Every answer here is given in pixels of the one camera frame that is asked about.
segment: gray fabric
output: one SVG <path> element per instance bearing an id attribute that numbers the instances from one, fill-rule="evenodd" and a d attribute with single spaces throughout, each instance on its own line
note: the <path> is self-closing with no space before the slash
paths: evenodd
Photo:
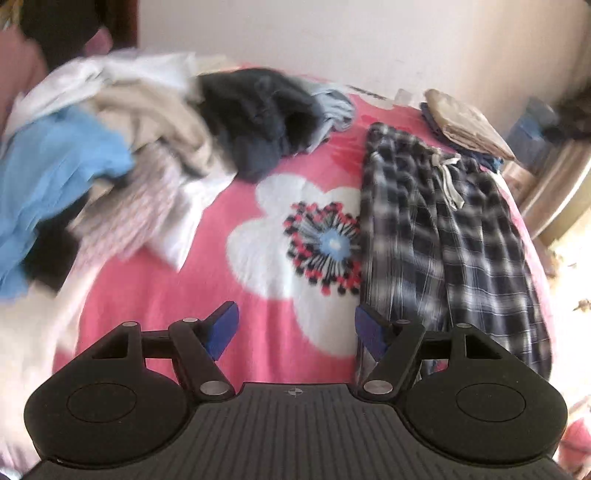
<path id="1" fill-rule="evenodd" d="M 320 104 L 324 121 L 310 138 L 310 145 L 306 153 L 311 153 L 330 137 L 330 132 L 344 132 L 353 124 L 355 105 L 347 97 L 345 89 L 336 83 L 317 83 L 301 77 L 291 80 L 309 93 Z"/>

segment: blue object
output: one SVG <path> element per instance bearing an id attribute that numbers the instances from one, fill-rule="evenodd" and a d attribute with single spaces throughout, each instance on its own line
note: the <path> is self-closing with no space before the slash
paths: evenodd
<path id="1" fill-rule="evenodd" d="M 238 305 L 232 305 L 210 327 L 207 341 L 203 344 L 209 356 L 216 362 L 238 331 Z"/>
<path id="2" fill-rule="evenodd" d="M 355 332 L 363 346 L 377 362 L 384 356 L 388 345 L 384 341 L 385 326 L 378 323 L 363 306 L 355 309 Z"/>
<path id="3" fill-rule="evenodd" d="M 541 100 L 532 97 L 525 113 L 511 128 L 507 144 L 515 154 L 520 165 L 536 175 L 544 170 L 551 145 L 542 130 L 558 122 L 556 113 Z"/>
<path id="4" fill-rule="evenodd" d="M 20 262 L 37 223 L 85 194 L 94 177 L 120 177 L 133 166 L 124 139 L 75 106 L 17 132 L 0 161 L 0 299 L 27 292 Z"/>
<path id="5" fill-rule="evenodd" d="M 480 165 L 485 166 L 489 170 L 495 173 L 499 172 L 501 165 L 503 165 L 504 163 L 502 158 L 498 158 L 493 155 L 487 155 L 485 153 L 475 152 L 449 140 L 449 138 L 443 135 L 441 128 L 439 128 L 439 125 L 437 124 L 437 122 L 433 118 L 433 115 L 431 114 L 431 110 L 429 110 L 429 106 L 425 102 L 421 103 L 421 112 L 423 113 L 425 121 L 431 128 L 433 135 L 435 135 L 435 138 L 437 138 L 441 143 L 453 148 L 460 155 L 465 155 L 467 157 L 473 158 Z"/>

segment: ribbed black surface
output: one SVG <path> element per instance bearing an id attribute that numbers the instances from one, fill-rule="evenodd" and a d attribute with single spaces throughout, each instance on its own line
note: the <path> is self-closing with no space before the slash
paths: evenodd
<path id="1" fill-rule="evenodd" d="M 80 471 L 44 462 L 27 480 L 564 479 L 551 460 L 507 469 L 455 463 L 406 430 L 394 409 L 344 385 L 247 384 L 201 406 L 175 442 L 132 465 Z"/>

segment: plaid pajama pants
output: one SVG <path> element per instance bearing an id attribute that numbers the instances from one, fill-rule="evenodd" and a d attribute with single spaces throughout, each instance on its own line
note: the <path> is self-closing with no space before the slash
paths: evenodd
<path id="1" fill-rule="evenodd" d="M 493 178 L 462 157 L 449 165 L 464 200 L 444 192 L 434 155 L 452 155 L 388 125 L 368 132 L 361 201 L 362 301 L 392 321 L 448 331 L 471 323 L 550 376 L 551 351 L 521 238 Z M 425 374 L 431 373 L 433 363 Z"/>

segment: white wall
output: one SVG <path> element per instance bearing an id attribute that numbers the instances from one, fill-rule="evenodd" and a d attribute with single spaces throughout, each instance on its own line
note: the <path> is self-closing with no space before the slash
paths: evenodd
<path id="1" fill-rule="evenodd" d="M 142 47 L 225 53 L 416 102 L 435 87 L 501 131 L 569 84 L 583 0 L 140 0 Z"/>

